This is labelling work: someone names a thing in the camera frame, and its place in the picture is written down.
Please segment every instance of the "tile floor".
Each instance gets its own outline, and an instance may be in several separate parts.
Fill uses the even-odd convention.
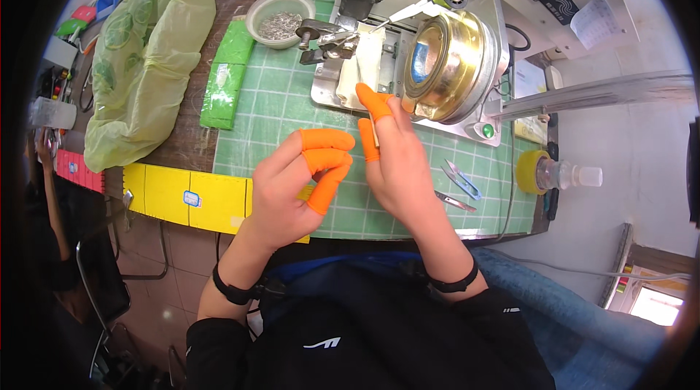
[[[122,216],[116,225],[121,248],[119,270],[122,274],[161,273],[164,262],[158,221],[134,215],[129,232],[125,232]],[[183,362],[186,359],[187,329],[197,320],[199,297],[216,258],[212,231],[163,222],[163,236],[170,262],[167,274],[157,281],[126,281],[132,304],[118,321],[129,330],[141,358],[168,371],[170,345]],[[221,254],[231,239],[231,235],[222,234]]]

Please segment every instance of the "white wall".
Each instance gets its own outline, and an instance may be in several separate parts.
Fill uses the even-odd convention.
[[[626,74],[689,70],[678,36],[660,0],[625,0],[641,42],[573,61],[555,61],[565,86]],[[562,191],[549,231],[496,248],[522,258],[565,267],[609,271],[622,223],[634,224],[634,239],[694,256],[698,231],[688,222],[685,186],[688,123],[695,102],[610,106],[559,115],[560,159],[603,168],[600,188]],[[597,302],[605,278],[531,265],[544,275]]]

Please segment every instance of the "green button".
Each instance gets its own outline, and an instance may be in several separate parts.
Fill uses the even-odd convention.
[[[484,127],[482,128],[482,133],[486,138],[493,138],[494,137],[494,126],[486,123],[484,124]]]

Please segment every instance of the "hand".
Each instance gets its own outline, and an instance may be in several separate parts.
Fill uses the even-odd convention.
[[[39,133],[39,141],[36,142],[36,154],[41,159],[44,171],[53,171],[53,159],[51,158],[51,149],[48,147],[46,127],[42,127]]]
[[[367,163],[367,183],[381,206],[412,232],[434,215],[444,215],[433,192],[425,149],[398,97],[376,93],[364,83],[358,83],[355,91],[372,114],[380,141],[381,150],[374,146],[372,123],[361,118],[358,126]]]
[[[350,170],[354,146],[350,134],[335,129],[290,134],[253,172],[253,213],[241,229],[272,251],[315,231]],[[304,202],[297,195],[311,177],[318,184]]]

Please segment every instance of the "black wristband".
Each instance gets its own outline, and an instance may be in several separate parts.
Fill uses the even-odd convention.
[[[250,299],[255,298],[257,291],[256,285],[253,285],[247,290],[241,290],[232,285],[224,284],[218,274],[218,263],[214,266],[214,272],[212,272],[212,275],[214,277],[214,285],[216,286],[216,289],[219,290],[221,294],[226,296],[226,299],[228,299],[229,302],[234,303],[235,305],[246,305]]]
[[[472,267],[472,271],[467,274],[467,277],[464,278],[461,281],[457,282],[452,282],[450,284],[447,284],[442,281],[436,281],[432,277],[428,276],[431,280],[431,284],[433,287],[440,291],[441,293],[456,293],[457,291],[467,291],[467,287],[474,282],[475,279],[477,279],[477,274],[479,273],[479,265],[477,264],[477,260],[474,260],[474,266]]]

